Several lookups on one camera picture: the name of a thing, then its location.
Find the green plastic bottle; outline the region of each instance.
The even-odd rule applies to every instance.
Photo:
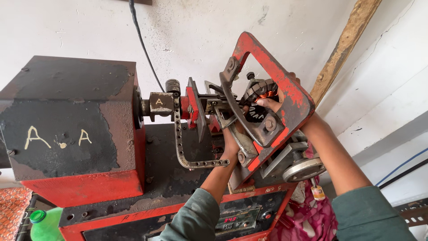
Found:
[[[62,208],[53,208],[49,211],[36,210],[30,215],[30,236],[33,241],[64,241],[58,224]]]

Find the orange cloth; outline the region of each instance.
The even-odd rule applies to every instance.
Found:
[[[0,240],[15,240],[25,209],[30,205],[31,192],[26,187],[0,189]]]

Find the black cable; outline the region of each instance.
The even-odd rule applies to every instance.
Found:
[[[407,174],[409,174],[409,173],[413,172],[414,170],[418,169],[419,167],[421,167],[421,166],[423,166],[423,165],[425,165],[425,164],[427,164],[427,163],[428,163],[428,159],[426,159],[426,160],[424,160],[424,161],[421,161],[420,163],[418,163],[418,164],[416,164],[416,165],[412,166],[411,168],[409,168],[408,170],[406,170],[406,171],[404,171],[404,172],[400,173],[399,175],[397,175],[396,177],[394,177],[394,178],[392,178],[391,180],[387,181],[386,183],[384,183],[384,184],[380,185],[380,186],[379,186],[379,189],[382,189],[382,188],[384,188],[384,187],[386,187],[386,186],[390,185],[391,183],[395,182],[396,180],[398,180],[398,179],[400,179],[400,178],[404,177],[405,175],[407,175]]]
[[[147,58],[147,61],[149,62],[150,68],[152,69],[153,75],[155,76],[155,79],[158,82],[158,85],[161,88],[162,92],[165,92],[163,90],[161,83],[159,82],[158,76],[155,73],[152,62],[150,61],[149,55],[147,54],[146,47],[144,46],[143,38],[141,37],[140,27],[138,26],[137,14],[135,13],[134,0],[129,0],[129,9],[131,10],[132,20],[134,21],[134,25],[137,28],[137,33],[138,33],[138,37],[140,39],[141,46],[143,47],[144,53],[146,54],[146,58]]]

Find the bolt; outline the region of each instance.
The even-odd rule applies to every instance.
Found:
[[[235,62],[233,60],[229,60],[229,67],[227,69],[231,71],[233,67],[235,67]]]
[[[7,150],[7,154],[9,155],[9,156],[14,156],[15,155],[15,150]]]
[[[276,129],[276,121],[273,118],[269,118],[265,121],[265,127],[268,131],[274,131]]]
[[[242,152],[238,153],[238,161],[243,164],[245,162],[245,156]]]
[[[254,72],[248,72],[247,73],[247,79],[248,80],[250,80],[250,79],[252,79],[252,78],[255,78],[256,76],[255,76],[255,74],[254,74]]]

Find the copper coil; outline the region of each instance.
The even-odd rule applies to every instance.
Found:
[[[254,102],[257,102],[259,99],[265,99],[267,97],[275,96],[277,94],[278,94],[277,91],[268,91],[264,94],[259,95]]]

